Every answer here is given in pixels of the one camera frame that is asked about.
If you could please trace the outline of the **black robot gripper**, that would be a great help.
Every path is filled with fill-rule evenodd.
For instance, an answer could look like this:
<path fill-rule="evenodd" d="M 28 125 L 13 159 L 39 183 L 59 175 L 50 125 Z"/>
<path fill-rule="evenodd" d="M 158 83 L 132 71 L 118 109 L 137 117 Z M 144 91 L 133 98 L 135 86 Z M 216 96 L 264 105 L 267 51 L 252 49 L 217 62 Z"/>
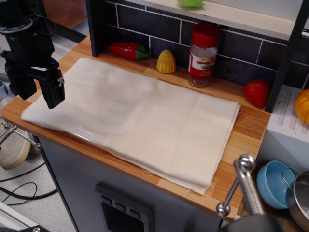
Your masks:
<path fill-rule="evenodd" d="M 10 90 L 27 100 L 37 92 L 36 84 L 31 77 L 39 77 L 43 97 L 49 109 L 58 106 L 65 99 L 64 78 L 59 64 L 52 58 L 55 51 L 52 35 L 47 24 L 21 24 L 19 26 L 0 27 L 5 36 L 9 51 L 3 51 L 5 71 L 10 80 Z"/>

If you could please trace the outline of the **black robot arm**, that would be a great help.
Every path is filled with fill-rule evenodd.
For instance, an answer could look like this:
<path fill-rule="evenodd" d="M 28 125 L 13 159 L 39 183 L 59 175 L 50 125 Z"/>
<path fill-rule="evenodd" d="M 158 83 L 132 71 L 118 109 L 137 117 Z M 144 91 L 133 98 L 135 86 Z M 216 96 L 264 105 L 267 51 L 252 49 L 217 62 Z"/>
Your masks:
<path fill-rule="evenodd" d="M 9 51 L 3 51 L 5 71 L 15 94 L 26 100 L 37 91 L 38 81 L 48 108 L 65 99 L 64 79 L 59 63 L 52 58 L 52 21 L 34 12 L 35 0 L 2 0 L 0 33 Z"/>

